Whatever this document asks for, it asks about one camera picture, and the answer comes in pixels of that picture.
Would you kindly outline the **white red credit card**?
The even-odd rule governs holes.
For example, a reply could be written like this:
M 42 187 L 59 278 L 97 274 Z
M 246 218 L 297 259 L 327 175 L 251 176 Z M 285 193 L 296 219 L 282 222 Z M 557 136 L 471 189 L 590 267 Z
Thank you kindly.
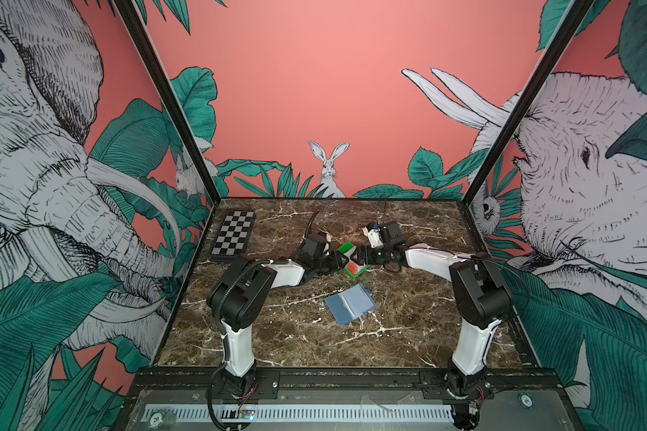
M 365 272 L 370 266 L 367 264 L 359 264 L 358 262 L 355 262 L 354 260 L 350 260 L 346 266 L 345 269 L 348 272 L 348 274 L 353 277 L 357 278 L 359 277 L 363 272 Z

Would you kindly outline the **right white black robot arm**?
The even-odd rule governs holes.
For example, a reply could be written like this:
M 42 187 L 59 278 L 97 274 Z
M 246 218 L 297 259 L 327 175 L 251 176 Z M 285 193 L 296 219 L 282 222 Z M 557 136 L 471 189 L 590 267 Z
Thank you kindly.
M 370 223 L 363 228 L 370 241 L 353 253 L 357 264 L 396 263 L 399 267 L 423 270 L 449 281 L 461 316 L 458 346 L 447 372 L 451 393 L 465 396 L 481 384 L 486 358 L 495 330 L 506 321 L 513 297 L 499 263 L 484 251 L 475 254 L 444 251 L 428 244 L 405 244 L 397 222 Z

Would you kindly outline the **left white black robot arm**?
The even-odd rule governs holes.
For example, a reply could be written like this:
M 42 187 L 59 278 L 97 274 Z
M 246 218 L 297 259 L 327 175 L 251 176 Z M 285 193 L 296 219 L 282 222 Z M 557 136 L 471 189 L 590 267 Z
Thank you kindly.
M 235 257 L 207 297 L 223 345 L 221 378 L 246 393 L 255 385 L 252 325 L 271 290 L 299 287 L 336 273 L 350 262 L 327 237 L 309 235 L 289 258 L 255 260 Z

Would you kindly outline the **blue card holder wallet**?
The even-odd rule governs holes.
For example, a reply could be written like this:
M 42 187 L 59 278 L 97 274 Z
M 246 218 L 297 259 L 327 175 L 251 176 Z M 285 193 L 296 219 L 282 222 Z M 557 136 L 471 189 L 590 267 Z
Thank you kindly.
M 340 326 L 352 323 L 377 307 L 370 291 L 361 283 L 327 297 L 325 303 Z

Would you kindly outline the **green card tray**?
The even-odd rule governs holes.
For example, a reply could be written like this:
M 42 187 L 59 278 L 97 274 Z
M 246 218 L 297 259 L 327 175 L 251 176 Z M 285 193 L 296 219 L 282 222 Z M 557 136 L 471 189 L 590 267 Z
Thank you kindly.
M 354 255 L 354 251 L 357 249 L 357 247 L 352 244 L 351 242 L 347 242 L 346 244 L 343 244 L 338 251 L 346 254 L 347 256 L 350 257 L 352 260 L 352 256 Z

